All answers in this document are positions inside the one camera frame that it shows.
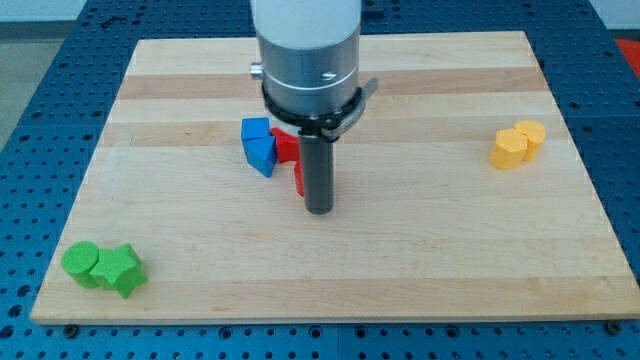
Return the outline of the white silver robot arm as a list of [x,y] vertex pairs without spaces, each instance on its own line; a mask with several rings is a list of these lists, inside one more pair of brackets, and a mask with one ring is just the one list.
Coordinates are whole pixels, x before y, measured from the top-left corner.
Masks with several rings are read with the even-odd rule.
[[360,0],[251,0],[271,103],[294,115],[342,109],[358,86]]

